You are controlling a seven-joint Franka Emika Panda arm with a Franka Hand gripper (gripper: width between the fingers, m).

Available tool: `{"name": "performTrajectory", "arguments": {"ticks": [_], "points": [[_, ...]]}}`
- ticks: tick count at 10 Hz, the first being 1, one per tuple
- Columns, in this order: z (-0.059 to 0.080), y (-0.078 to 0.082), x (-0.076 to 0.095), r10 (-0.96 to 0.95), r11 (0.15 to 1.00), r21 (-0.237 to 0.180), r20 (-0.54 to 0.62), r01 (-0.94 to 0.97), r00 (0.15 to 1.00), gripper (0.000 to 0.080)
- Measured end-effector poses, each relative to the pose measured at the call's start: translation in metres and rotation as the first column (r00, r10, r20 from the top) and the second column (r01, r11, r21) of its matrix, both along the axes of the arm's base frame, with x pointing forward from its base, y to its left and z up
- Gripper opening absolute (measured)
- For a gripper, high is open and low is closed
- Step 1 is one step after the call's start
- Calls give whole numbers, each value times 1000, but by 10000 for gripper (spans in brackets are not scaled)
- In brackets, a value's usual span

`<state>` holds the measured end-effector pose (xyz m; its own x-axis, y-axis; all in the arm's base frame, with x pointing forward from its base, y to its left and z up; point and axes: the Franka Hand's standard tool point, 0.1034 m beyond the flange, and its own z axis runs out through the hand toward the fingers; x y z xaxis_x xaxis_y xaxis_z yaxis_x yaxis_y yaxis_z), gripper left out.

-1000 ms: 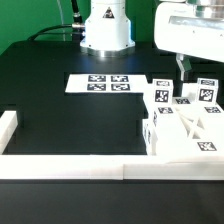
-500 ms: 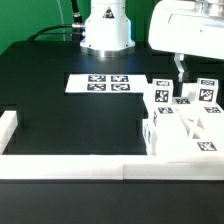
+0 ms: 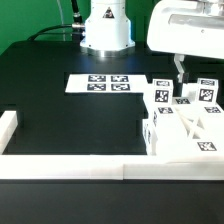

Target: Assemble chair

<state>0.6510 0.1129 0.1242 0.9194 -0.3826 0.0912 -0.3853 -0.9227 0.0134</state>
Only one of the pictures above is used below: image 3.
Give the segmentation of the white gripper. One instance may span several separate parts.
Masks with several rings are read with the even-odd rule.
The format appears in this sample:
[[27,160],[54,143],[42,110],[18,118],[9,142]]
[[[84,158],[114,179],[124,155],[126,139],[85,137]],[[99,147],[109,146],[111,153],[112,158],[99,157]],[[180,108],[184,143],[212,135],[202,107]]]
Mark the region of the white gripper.
[[184,55],[224,59],[224,0],[160,0],[147,44],[152,51],[175,53],[178,82],[187,83]]

